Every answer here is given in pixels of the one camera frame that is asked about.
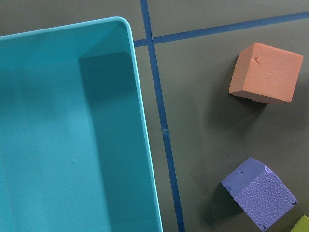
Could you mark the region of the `teal plastic bin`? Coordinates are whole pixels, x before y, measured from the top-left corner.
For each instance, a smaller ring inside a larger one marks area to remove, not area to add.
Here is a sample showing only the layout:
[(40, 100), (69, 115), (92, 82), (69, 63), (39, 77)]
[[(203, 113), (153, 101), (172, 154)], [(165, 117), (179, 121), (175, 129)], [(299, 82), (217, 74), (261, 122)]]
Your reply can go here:
[(0, 229), (163, 230), (130, 24), (0, 39)]

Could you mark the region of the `orange foam block left side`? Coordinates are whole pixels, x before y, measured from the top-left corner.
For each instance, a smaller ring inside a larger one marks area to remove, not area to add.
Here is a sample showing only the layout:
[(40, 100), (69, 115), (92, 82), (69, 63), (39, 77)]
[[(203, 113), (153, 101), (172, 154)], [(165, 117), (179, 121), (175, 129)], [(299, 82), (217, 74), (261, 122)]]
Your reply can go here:
[(291, 103), (304, 56), (253, 43), (238, 56), (228, 93), (264, 104)]

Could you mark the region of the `purple foam block left side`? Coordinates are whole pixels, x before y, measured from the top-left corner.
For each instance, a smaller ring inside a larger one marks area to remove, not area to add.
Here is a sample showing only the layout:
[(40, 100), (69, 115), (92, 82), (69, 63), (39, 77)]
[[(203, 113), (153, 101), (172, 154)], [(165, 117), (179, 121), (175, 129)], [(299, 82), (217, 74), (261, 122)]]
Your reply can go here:
[(281, 179), (252, 157), (232, 171), (221, 184), (263, 232), (298, 203)]

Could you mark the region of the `yellow foam block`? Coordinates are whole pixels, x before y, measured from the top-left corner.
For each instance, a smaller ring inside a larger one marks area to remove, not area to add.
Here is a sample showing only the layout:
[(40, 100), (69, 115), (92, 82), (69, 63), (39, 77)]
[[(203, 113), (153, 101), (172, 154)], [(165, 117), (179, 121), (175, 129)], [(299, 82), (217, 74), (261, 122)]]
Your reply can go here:
[(303, 215), (290, 232), (309, 232), (309, 217)]

